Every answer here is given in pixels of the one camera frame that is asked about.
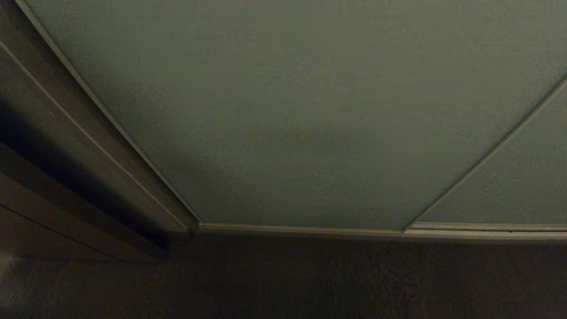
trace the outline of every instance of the floor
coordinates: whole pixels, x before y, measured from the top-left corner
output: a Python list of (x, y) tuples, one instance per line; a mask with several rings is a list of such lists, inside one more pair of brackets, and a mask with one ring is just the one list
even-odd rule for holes
[(199, 235), (158, 265), (0, 258), (0, 318), (566, 318), (567, 246)]

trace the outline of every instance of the dark brown carpet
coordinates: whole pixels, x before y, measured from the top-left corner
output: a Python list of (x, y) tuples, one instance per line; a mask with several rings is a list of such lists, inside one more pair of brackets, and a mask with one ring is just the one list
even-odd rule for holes
[(567, 246), (199, 235), (159, 265), (3, 257), (0, 318), (567, 318)]

